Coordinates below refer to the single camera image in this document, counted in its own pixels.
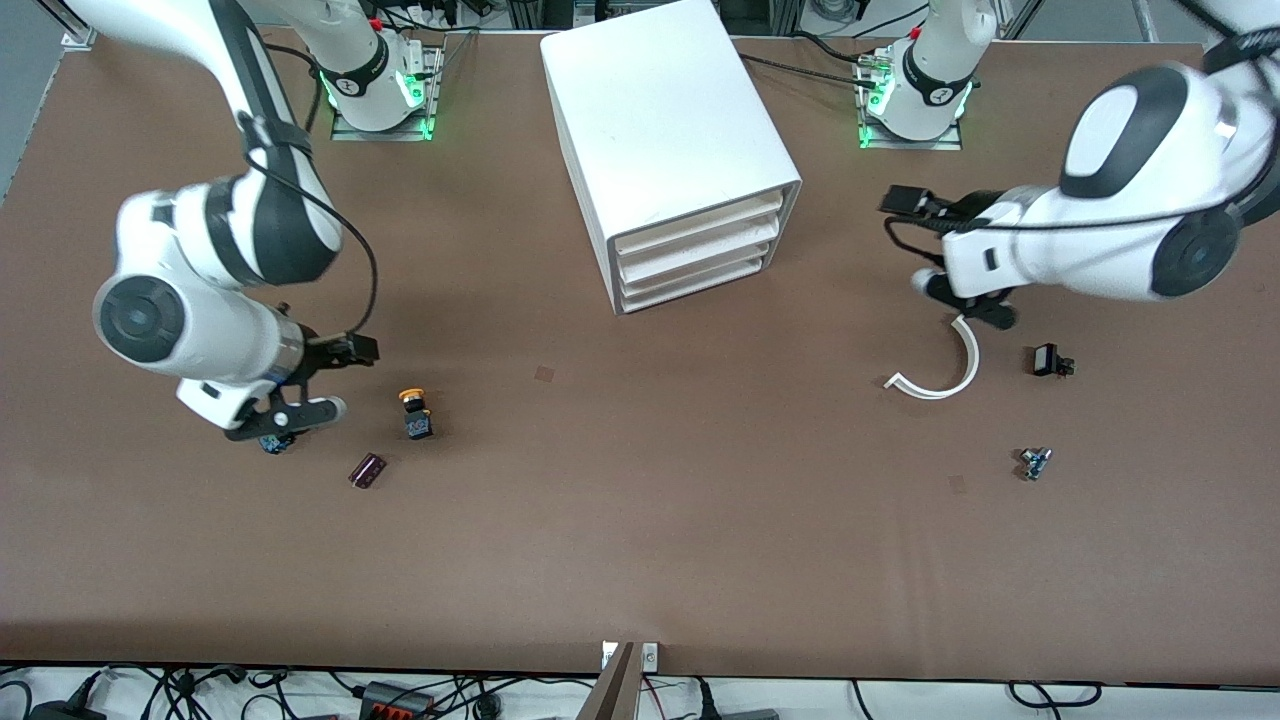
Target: cable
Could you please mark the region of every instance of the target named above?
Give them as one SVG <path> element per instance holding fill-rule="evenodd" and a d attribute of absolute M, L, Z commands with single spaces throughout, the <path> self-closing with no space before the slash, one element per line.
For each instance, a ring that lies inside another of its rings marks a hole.
<path fill-rule="evenodd" d="M 899 22 L 899 20 L 905 20 L 906 18 L 910 18 L 911 15 L 914 15 L 914 14 L 916 14 L 916 13 L 922 12 L 922 10 L 928 10 L 928 9 L 929 9 L 929 4 L 928 4 L 928 3 L 925 3 L 924 5 L 920 5 L 919 8 L 916 8 L 916 9 L 914 9 L 914 10 L 910 10 L 910 12 L 906 12 L 906 13 L 902 13 L 901 15 L 899 15 L 899 17 L 896 17 L 896 18 L 891 18 L 891 19 L 887 19 L 887 20 L 882 22 L 882 23 L 881 23 L 881 24 L 878 24 L 878 26 L 873 26 L 873 27 L 869 27 L 869 28 L 867 28 L 867 29 L 864 29 L 864 31 L 861 31 L 861 32 L 856 32 L 856 33 L 854 33 L 854 35 L 850 35 L 850 36 L 849 36 L 849 38 L 850 38 L 850 40 L 852 40 L 852 38 L 855 38 L 855 37 L 864 37 L 864 36 L 868 36 L 868 35 L 870 35 L 870 33 L 876 32 L 877 29 L 879 29 L 879 28 L 882 28 L 882 27 L 888 27 L 888 26 L 891 26 L 891 24 L 893 24 L 893 23 L 896 23 L 896 22 Z"/>
<path fill-rule="evenodd" d="M 302 129 L 310 133 L 311 127 L 315 126 L 316 122 L 316 113 L 320 110 L 320 96 L 324 94 L 324 79 L 321 79 L 320 77 L 321 73 L 320 63 L 317 63 L 316 59 L 312 58 L 311 55 L 307 55 L 306 53 L 296 50 L 287 45 L 273 45 L 270 42 L 264 42 L 262 47 L 266 47 L 273 53 L 284 53 L 285 55 L 293 55 L 294 58 L 298 58 L 302 61 L 305 61 L 307 64 L 307 68 L 310 68 L 307 70 L 307 74 L 316 81 L 316 87 L 315 91 L 312 91 L 311 94 L 311 109 L 307 110 L 306 123 L 302 126 Z"/>
<path fill-rule="evenodd" d="M 856 55 L 846 55 L 846 54 L 841 53 L 840 50 L 836 50 L 831 45 L 827 45 L 827 42 L 823 38 L 818 37 L 817 35 L 814 35 L 812 32 L 805 32 L 803 29 L 795 31 L 794 33 L 791 33 L 791 37 L 803 37 L 803 38 L 813 42 L 814 45 L 817 45 L 823 53 L 831 55 L 832 58 L 835 58 L 837 60 L 844 60 L 846 63 L 856 63 L 858 59 L 863 56 L 861 53 L 859 53 Z"/>
<path fill-rule="evenodd" d="M 1053 696 L 1048 694 L 1048 691 L 1046 691 L 1044 687 L 1041 685 L 1039 683 L 1032 680 L 1023 683 L 1036 688 L 1036 692 L 1038 692 L 1041 697 L 1044 698 L 1044 702 L 1034 702 L 1018 694 L 1019 683 L 1010 680 L 1006 684 L 1009 685 L 1009 694 L 1012 696 L 1014 701 L 1018 702 L 1018 705 L 1021 705 L 1023 707 L 1029 707 L 1032 710 L 1050 710 L 1053 712 L 1053 720 L 1062 720 L 1062 714 L 1059 712 L 1060 708 L 1088 707 L 1102 700 L 1102 684 L 1100 683 L 1087 685 L 1089 688 L 1093 688 L 1092 696 L 1084 700 L 1071 700 L 1071 701 L 1053 700 Z"/>
<path fill-rule="evenodd" d="M 517 1 L 524 3 L 526 0 L 517 0 Z M 539 0 L 527 0 L 527 1 L 529 3 L 536 3 Z M 379 10 L 381 10 L 383 13 L 385 13 L 388 18 L 396 18 L 397 20 L 401 20 L 403 23 L 408 23 L 408 28 L 430 29 L 433 32 L 453 32 L 453 31 L 461 31 L 461 29 L 480 29 L 480 26 L 458 26 L 458 27 L 449 27 L 449 28 L 431 27 L 429 24 L 420 23 L 420 22 L 415 20 L 413 18 L 410 18 L 407 15 L 402 15 L 402 14 L 392 10 L 384 3 L 370 0 L 370 4 L 374 8 L 378 8 Z M 396 31 L 399 32 L 401 29 L 408 29 L 408 28 L 396 28 Z"/>
<path fill-rule="evenodd" d="M 721 720 L 719 710 L 716 710 L 716 697 L 712 696 L 712 687 L 703 678 L 694 679 L 698 680 L 698 689 L 703 692 L 703 714 L 698 716 L 699 720 Z"/>
<path fill-rule="evenodd" d="M 658 691 L 653 687 L 653 680 L 648 675 L 644 676 L 644 684 L 649 688 L 649 697 L 653 698 L 653 705 L 658 708 L 658 720 L 667 720 L 667 711 L 662 708 L 662 701 L 658 700 Z"/>
<path fill-rule="evenodd" d="M 347 228 L 347 231 L 356 237 L 356 242 L 358 242 L 360 246 L 365 250 L 365 256 L 369 258 L 369 302 L 365 305 L 364 315 L 360 316 L 360 320 L 357 320 L 356 324 L 347 331 L 347 333 L 360 332 L 361 328 L 364 328 L 365 324 L 369 322 L 369 318 L 372 316 L 374 307 L 378 305 L 378 258 L 374 255 L 374 249 L 369 245 L 369 241 L 365 240 L 364 233 L 361 233 L 360 229 L 355 224 L 352 224 L 351 220 L 348 220 L 342 213 L 335 210 L 332 205 L 320 200 L 315 195 L 307 192 L 293 181 L 280 176 L 280 173 L 276 173 L 275 170 L 260 165 L 256 160 L 253 160 L 252 156 L 250 156 L 248 152 L 244 154 L 244 161 L 248 163 L 248 167 L 262 173 L 268 178 L 271 178 L 273 181 L 283 184 L 284 187 L 292 190 L 293 192 L 297 192 L 300 196 L 305 197 L 306 200 L 310 200 L 317 208 L 328 213 L 333 219 L 338 220 L 338 223 L 342 227 Z"/>
<path fill-rule="evenodd" d="M 864 37 L 864 36 L 867 36 L 867 35 L 870 35 L 870 33 L 876 32 L 877 29 L 879 29 L 879 28 L 882 28 L 882 27 L 887 27 L 887 26 L 891 26 L 891 24 L 893 24 L 893 23 L 896 23 L 896 22 L 899 22 L 899 20 L 905 20 L 906 18 L 910 18 L 911 15 L 914 15 L 914 14 L 916 14 L 916 13 L 922 12 L 922 10 L 928 10 L 928 9 L 929 9 L 929 4 L 928 4 L 928 3 L 925 3 L 924 5 L 920 5 L 919 8 L 916 8 L 916 9 L 914 9 L 914 10 L 910 10 L 910 12 L 908 12 L 908 13 L 902 13 L 901 15 L 899 15 L 899 17 L 896 17 L 896 18 L 892 18 L 892 19 L 887 19 L 887 20 L 882 22 L 882 23 L 881 23 L 881 24 L 878 24 L 878 26 L 872 26 L 872 27 L 869 27 L 869 28 L 867 28 L 867 29 L 864 29 L 864 31 L 861 31 L 861 32 L 856 32 L 856 33 L 854 33 L 854 35 L 850 35 L 849 37 L 850 37 L 850 38 L 854 38 L 854 37 Z M 844 32 L 844 31 L 845 31 L 845 28 L 847 28 L 849 26 L 854 24 L 855 22 L 856 22 L 856 20 L 849 20 L 847 23 L 845 23 L 845 24 L 842 24 L 842 26 L 837 27 L 837 28 L 836 28 L 836 29 L 833 29 L 833 31 L 829 31 L 829 32 L 824 32 L 824 33 L 822 33 L 822 35 L 820 35 L 820 37 L 831 37 L 831 36 L 833 36 L 833 35 L 835 35 L 835 33 L 837 33 L 837 32 Z"/>
<path fill-rule="evenodd" d="M 259 694 L 248 698 L 244 702 L 244 707 L 241 708 L 241 720 L 246 720 L 248 717 L 248 706 L 253 705 L 255 700 L 269 700 L 269 701 L 274 702 L 275 705 L 279 705 L 280 706 L 280 720 L 288 720 L 288 715 L 285 715 L 285 712 L 284 712 L 284 705 L 282 705 L 280 701 L 275 700 L 275 696 L 271 696 L 271 694 L 268 694 L 268 693 L 259 693 Z"/>
<path fill-rule="evenodd" d="M 257 679 L 259 675 L 268 675 L 268 679 L 259 680 Z M 257 673 L 253 673 L 252 675 L 248 676 L 248 684 L 253 685 L 260 691 L 265 691 L 266 688 L 279 685 L 288 676 L 289 676 L 288 670 L 259 670 Z"/>
<path fill-rule="evenodd" d="M 778 61 L 774 61 L 774 60 L 767 60 L 764 58 L 756 58 L 755 55 L 748 55 L 745 53 L 739 53 L 737 56 L 741 58 L 741 59 L 744 59 L 744 60 L 750 60 L 751 63 L 759 63 L 762 65 L 768 65 L 771 68 L 778 68 L 778 69 L 782 69 L 782 70 L 788 70 L 788 72 L 792 72 L 792 73 L 799 73 L 799 74 L 809 76 L 809 77 L 818 78 L 818 79 L 829 79 L 832 82 L 841 82 L 841 83 L 845 83 L 845 85 L 854 85 L 854 86 L 858 86 L 858 87 L 865 87 L 868 90 L 876 87 L 876 83 L 873 83 L 870 81 L 854 79 L 851 77 L 841 77 L 841 76 L 833 76 L 833 74 L 828 74 L 828 73 L 819 73 L 818 70 L 810 70 L 808 68 L 797 68 L 795 65 L 786 65 L 786 64 L 782 64 L 782 63 L 778 63 Z"/>
<path fill-rule="evenodd" d="M 534 683 L 541 683 L 544 685 L 556 685 L 559 683 L 573 683 L 575 685 L 582 685 L 584 688 L 594 688 L 594 683 L 588 683 L 586 680 L 579 680 L 577 678 L 524 678 L 525 680 L 531 680 Z M 664 688 L 673 688 L 676 685 L 662 685 Z"/>
<path fill-rule="evenodd" d="M 920 250 L 919 247 L 915 247 L 914 245 L 908 245 L 908 243 L 902 242 L 902 240 L 897 237 L 897 233 L 893 232 L 893 225 L 900 224 L 900 223 L 906 223 L 906 220 L 904 218 L 900 218 L 900 217 L 896 217 L 896 215 L 895 217 L 890 217 L 890 218 L 884 218 L 884 233 L 888 234 L 888 238 L 890 238 L 890 241 L 893 242 L 893 245 L 896 245 L 901 250 L 906 250 L 911 255 L 918 255 L 920 258 L 924 258 L 925 260 L 928 260 L 929 263 L 933 263 L 938 268 L 946 266 L 946 264 L 943 263 L 942 255 L 938 255 L 937 252 L 929 252 L 928 250 Z"/>
<path fill-rule="evenodd" d="M 298 714 L 289 707 L 289 701 L 284 698 L 284 688 L 279 683 L 275 684 L 275 694 L 280 698 L 280 708 L 289 716 L 289 720 L 298 720 Z"/>
<path fill-rule="evenodd" d="M 1228 26 L 1222 19 L 1213 17 L 1203 5 L 1194 0 L 1174 0 L 1178 3 L 1183 10 L 1187 10 L 1192 17 L 1199 22 L 1207 24 L 1210 29 L 1221 35 L 1222 37 L 1231 37 L 1233 35 L 1239 35 L 1239 31 Z"/>
<path fill-rule="evenodd" d="M 351 694 L 356 694 L 356 685 L 348 685 L 347 683 L 343 683 L 342 678 L 339 678 L 338 674 L 334 673 L 333 670 L 329 670 L 329 676 L 333 678 L 333 682 L 342 685 L 342 689 L 347 691 Z"/>
<path fill-rule="evenodd" d="M 264 42 L 262 47 L 266 47 L 268 50 L 270 50 L 273 53 L 284 53 L 285 55 L 293 55 L 294 58 L 302 60 L 303 63 L 311 65 L 312 68 L 319 67 L 319 64 L 316 63 L 315 58 L 312 58 L 311 55 L 307 55 L 306 53 L 303 53 L 303 51 L 301 51 L 301 50 L 298 50 L 296 47 L 289 47 L 288 45 L 274 45 L 271 42 Z"/>
<path fill-rule="evenodd" d="M 854 684 L 854 697 L 858 700 L 858 710 L 863 711 L 863 717 L 865 717 L 867 720 L 876 720 L 874 717 L 872 717 L 872 711 L 867 710 L 867 701 L 863 700 L 863 689 L 858 687 L 858 679 L 850 678 L 849 682 Z"/>
<path fill-rule="evenodd" d="M 27 707 L 22 711 L 22 720 L 27 720 L 31 715 L 31 705 L 35 702 L 35 697 L 31 694 L 31 685 L 23 683 L 22 680 L 9 680 L 6 683 L 0 683 L 0 691 L 5 688 L 18 688 L 22 691 L 22 694 L 27 696 Z"/>

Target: black plug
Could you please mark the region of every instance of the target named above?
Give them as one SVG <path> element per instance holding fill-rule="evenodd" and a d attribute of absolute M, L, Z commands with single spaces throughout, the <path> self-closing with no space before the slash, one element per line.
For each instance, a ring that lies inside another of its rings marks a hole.
<path fill-rule="evenodd" d="M 891 184 L 884 197 L 881 199 L 879 211 L 890 215 L 923 218 L 928 214 L 927 209 L 932 201 L 933 193 L 923 187 Z"/>
<path fill-rule="evenodd" d="M 698 678 L 698 688 L 703 691 L 703 714 L 699 720 L 721 720 L 719 710 L 716 710 L 716 698 L 712 696 L 712 687 L 707 680 Z"/>
<path fill-rule="evenodd" d="M 27 720 L 106 720 L 106 715 L 87 707 L 73 710 L 70 703 L 55 700 L 32 707 Z"/>
<path fill-rule="evenodd" d="M 88 696 L 93 692 L 93 683 L 101 674 L 102 671 L 99 670 L 88 678 L 84 678 L 81 687 L 76 688 L 72 697 L 65 701 L 55 700 L 52 702 L 42 702 L 36 707 L 32 707 L 31 715 L 27 716 L 27 720 L 106 720 L 106 715 L 95 712 L 87 707 Z"/>

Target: curved white plastic part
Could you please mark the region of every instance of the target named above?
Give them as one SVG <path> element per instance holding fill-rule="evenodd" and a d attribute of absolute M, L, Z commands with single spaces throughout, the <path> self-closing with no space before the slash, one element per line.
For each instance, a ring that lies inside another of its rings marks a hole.
<path fill-rule="evenodd" d="M 951 320 L 951 327 L 960 333 L 960 340 L 964 341 L 965 352 L 969 355 L 964 377 L 960 378 L 960 383 L 956 387 L 951 389 L 924 389 L 923 387 L 904 378 L 902 373 L 893 373 L 893 377 L 884 383 L 884 387 L 896 387 L 906 395 L 919 400 L 943 400 L 969 387 L 969 383 L 972 383 L 973 378 L 978 374 L 978 337 L 973 334 L 973 328 L 964 322 L 964 315 L 956 315 L 956 319 Z"/>

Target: brown table surface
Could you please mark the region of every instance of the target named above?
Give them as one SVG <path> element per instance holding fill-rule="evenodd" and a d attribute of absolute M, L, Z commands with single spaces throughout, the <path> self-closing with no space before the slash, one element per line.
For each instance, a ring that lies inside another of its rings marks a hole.
<path fill-rule="evenodd" d="M 280 457 L 90 320 L 125 196 L 242 172 L 220 94 L 110 40 L 67 56 L 0 211 L 0 657 L 589 671 L 635 638 L 680 674 L 1280 682 L 1276 222 L 1179 302 L 1019 291 L 951 400 L 881 388 L 964 364 L 884 188 L 1051 183 L 1093 94 L 1197 49 L 997 45 L 961 152 L 860 151 L 845 88 L 753 67 L 804 177 L 773 265 L 616 318 L 538 41 L 467 47 L 433 142 L 316 142 L 378 249 L 384 360 L 320 377 L 349 415 Z M 259 296 L 329 329 L 366 287 L 351 243 Z M 1027 374 L 1043 342 L 1079 374 Z M 1039 483 L 1028 446 L 1056 454 Z M 360 492 L 369 451 L 390 465 Z"/>

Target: black electronic component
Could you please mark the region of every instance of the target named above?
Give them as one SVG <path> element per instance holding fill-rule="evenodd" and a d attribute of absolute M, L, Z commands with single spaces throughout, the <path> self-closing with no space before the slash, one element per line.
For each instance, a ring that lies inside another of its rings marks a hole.
<path fill-rule="evenodd" d="M 262 451 L 268 455 L 280 455 L 289 448 L 294 442 L 297 442 L 298 436 L 305 433 L 283 433 L 278 436 L 262 436 L 257 438 L 257 443 L 262 447 Z"/>
<path fill-rule="evenodd" d="M 87 707 L 76 710 L 70 703 L 58 700 L 32 707 L 26 720 L 106 720 L 106 715 Z"/>
<path fill-rule="evenodd" d="M 925 217 L 933 193 L 923 187 L 909 187 L 905 184 L 891 184 L 884 197 L 881 199 L 881 213 L 891 215 L 908 215 L 913 218 Z"/>
<path fill-rule="evenodd" d="M 1057 375 L 1065 378 L 1075 374 L 1075 360 L 1057 354 L 1057 346 L 1047 342 L 1036 348 L 1032 356 L 1032 374 L 1039 378 Z"/>
<path fill-rule="evenodd" d="M 360 488 L 367 489 L 369 486 L 374 484 L 378 475 L 383 474 L 387 468 L 387 461 L 370 452 L 356 465 L 356 469 L 351 471 L 351 484 Z"/>
<path fill-rule="evenodd" d="M 502 717 L 502 697 L 498 694 L 483 694 L 476 698 L 472 707 L 476 720 L 498 720 Z"/>
<path fill-rule="evenodd" d="M 435 434 L 431 428 L 431 411 L 428 410 L 422 395 L 424 391 L 419 387 L 411 387 L 399 395 L 401 402 L 404 404 L 404 432 L 410 439 L 422 439 Z"/>
<path fill-rule="evenodd" d="M 360 698 L 360 720 L 411 720 L 428 715 L 435 698 L 387 683 L 369 683 Z"/>

